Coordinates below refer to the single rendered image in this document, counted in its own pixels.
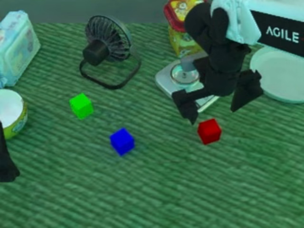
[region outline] table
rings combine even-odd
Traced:
[[[154,82],[175,60],[167,26],[128,27],[142,68],[110,91],[78,72],[83,24],[35,25],[42,49],[14,88],[28,124],[8,142],[22,176],[0,185],[1,228],[302,228],[304,106],[263,96],[231,113],[225,97],[191,126]],[[131,68],[88,70],[117,82]],[[68,101],[82,92],[95,113],[80,121]],[[223,135],[204,146],[196,128],[210,118]],[[121,127],[136,140],[123,158],[109,144]]]

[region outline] white scale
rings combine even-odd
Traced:
[[[262,44],[250,61],[250,69],[262,75],[261,87],[273,99],[304,103],[304,0],[213,0],[212,11],[226,10],[230,25],[227,38],[249,45]],[[198,53],[195,60],[207,56]],[[199,74],[184,72],[183,59],[156,74],[156,85],[169,97],[173,92],[203,88]],[[210,96],[196,101],[202,112],[218,100]]]

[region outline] blue cube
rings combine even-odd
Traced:
[[[125,129],[122,128],[110,136],[111,145],[120,156],[125,155],[135,147],[134,138]]]

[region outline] yellow container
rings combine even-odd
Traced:
[[[179,58],[202,51],[184,28],[187,13],[202,2],[203,0],[169,0],[164,7],[164,14],[169,23],[169,40]]]

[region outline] red lid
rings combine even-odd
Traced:
[[[174,30],[186,32],[184,28],[185,17],[196,4],[198,4],[197,0],[169,0],[163,8],[163,12]]]

